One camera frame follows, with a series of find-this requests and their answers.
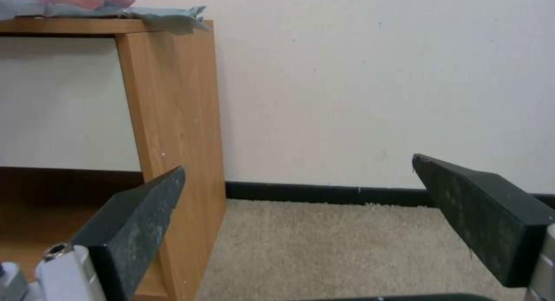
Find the beige carpet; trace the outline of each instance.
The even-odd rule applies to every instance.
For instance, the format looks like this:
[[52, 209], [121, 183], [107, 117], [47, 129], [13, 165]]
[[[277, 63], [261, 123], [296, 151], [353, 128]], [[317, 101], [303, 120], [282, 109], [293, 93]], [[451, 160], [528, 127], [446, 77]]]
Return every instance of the beige carpet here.
[[437, 209], [229, 200], [197, 301], [468, 292], [521, 301]]

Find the wooden shelf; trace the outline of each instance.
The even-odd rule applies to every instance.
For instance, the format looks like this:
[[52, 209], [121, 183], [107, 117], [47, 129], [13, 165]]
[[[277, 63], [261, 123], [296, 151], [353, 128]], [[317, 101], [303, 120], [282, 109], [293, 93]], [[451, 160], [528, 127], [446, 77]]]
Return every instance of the wooden shelf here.
[[111, 35], [149, 31], [155, 29], [140, 19], [15, 18], [0, 22], [2, 34]]
[[[113, 192], [140, 181], [140, 173], [0, 168], [0, 261], [18, 263], [34, 281], [44, 250], [70, 239]], [[168, 300], [158, 258], [134, 300]]]

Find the white wall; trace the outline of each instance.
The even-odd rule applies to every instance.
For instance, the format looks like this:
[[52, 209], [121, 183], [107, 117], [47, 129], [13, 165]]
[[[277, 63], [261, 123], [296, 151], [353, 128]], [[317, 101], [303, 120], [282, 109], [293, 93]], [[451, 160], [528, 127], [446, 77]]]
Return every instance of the white wall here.
[[555, 192], [555, 0], [208, 5], [228, 180], [422, 187], [412, 153]]
[[0, 165], [140, 170], [113, 39], [0, 38]]

